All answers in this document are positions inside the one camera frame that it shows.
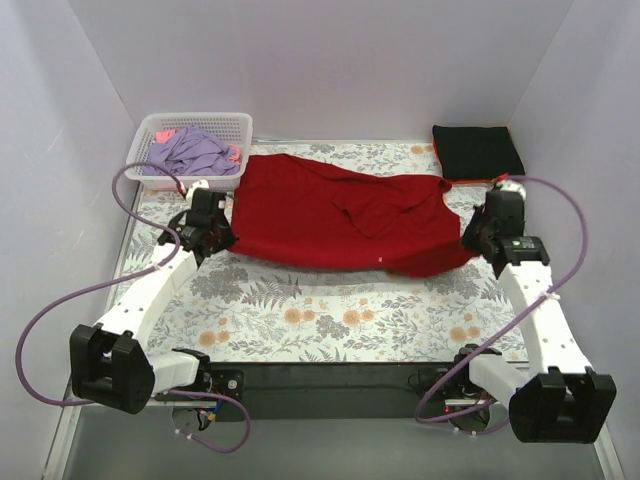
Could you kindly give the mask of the red t shirt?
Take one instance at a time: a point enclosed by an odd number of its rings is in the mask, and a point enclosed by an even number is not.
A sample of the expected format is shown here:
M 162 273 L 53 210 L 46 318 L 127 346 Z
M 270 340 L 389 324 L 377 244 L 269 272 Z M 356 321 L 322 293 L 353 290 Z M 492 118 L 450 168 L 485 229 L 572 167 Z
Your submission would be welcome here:
M 288 154 L 250 157 L 234 193 L 232 252 L 331 271 L 425 278 L 465 265 L 451 185 L 429 174 L 379 177 Z

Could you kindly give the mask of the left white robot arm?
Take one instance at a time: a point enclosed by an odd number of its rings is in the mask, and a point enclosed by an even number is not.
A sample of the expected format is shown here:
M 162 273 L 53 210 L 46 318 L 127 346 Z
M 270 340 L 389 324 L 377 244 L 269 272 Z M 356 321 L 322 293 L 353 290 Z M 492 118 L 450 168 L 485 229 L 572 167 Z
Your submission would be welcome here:
M 225 215 L 224 193 L 201 180 L 188 189 L 186 200 L 187 209 L 160 235 L 149 273 L 136 279 L 93 326 L 80 325 L 72 332 L 75 396 L 136 414 L 153 396 L 174 388 L 193 400 L 211 392 L 208 355 L 188 348 L 148 352 L 150 335 L 178 290 L 206 259 L 237 240 Z

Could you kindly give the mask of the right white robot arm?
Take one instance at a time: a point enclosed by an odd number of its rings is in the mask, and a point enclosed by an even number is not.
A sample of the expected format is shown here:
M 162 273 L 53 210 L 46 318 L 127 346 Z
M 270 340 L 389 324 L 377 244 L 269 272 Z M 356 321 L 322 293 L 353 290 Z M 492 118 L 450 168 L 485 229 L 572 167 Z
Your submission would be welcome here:
M 510 365 L 493 348 L 469 344 L 455 358 L 454 389 L 464 397 L 487 392 L 508 411 L 523 443 L 593 443 L 617 389 L 598 374 L 570 330 L 559 297 L 552 290 L 549 255 L 542 241 L 524 232 L 525 191 L 502 182 L 475 208 L 462 237 L 491 265 L 515 313 L 529 369 Z

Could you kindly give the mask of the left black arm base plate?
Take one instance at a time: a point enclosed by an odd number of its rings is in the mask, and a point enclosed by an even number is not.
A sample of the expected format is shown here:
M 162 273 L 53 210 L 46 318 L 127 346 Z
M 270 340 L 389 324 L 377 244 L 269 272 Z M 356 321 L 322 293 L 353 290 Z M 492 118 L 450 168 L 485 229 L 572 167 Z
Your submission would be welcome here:
M 243 395 L 244 380 L 245 375 L 242 370 L 208 368 L 201 370 L 192 384 L 184 387 L 175 387 L 177 391 L 190 391 L 190 394 L 160 393 L 156 396 L 156 399 L 159 401 L 209 401 L 210 397 L 205 396 L 205 393 L 209 393 L 228 396 L 240 401 Z

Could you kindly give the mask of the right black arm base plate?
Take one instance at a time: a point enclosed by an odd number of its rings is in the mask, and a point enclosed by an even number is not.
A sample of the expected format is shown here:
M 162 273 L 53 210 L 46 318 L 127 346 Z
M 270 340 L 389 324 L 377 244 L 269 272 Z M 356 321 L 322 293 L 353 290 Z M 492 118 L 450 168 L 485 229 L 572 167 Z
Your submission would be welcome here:
M 414 420 L 422 425 L 436 425 L 448 423 L 452 426 L 454 433 L 460 433 L 471 437 L 484 436 L 495 433 L 509 425 L 509 418 L 505 417 L 497 424 L 490 426 L 490 415 L 488 409 L 495 403 L 495 400 L 489 395 L 476 393 L 472 395 L 471 404 L 469 406 L 454 406 L 450 409 L 445 402 L 450 388 L 448 383 L 456 376 L 456 373 L 442 372 L 437 381 L 429 388 L 425 383 L 419 383 L 424 388 L 423 396 L 418 402 L 414 412 Z M 421 417 L 421 411 L 434 398 L 444 398 L 444 413 L 432 417 Z

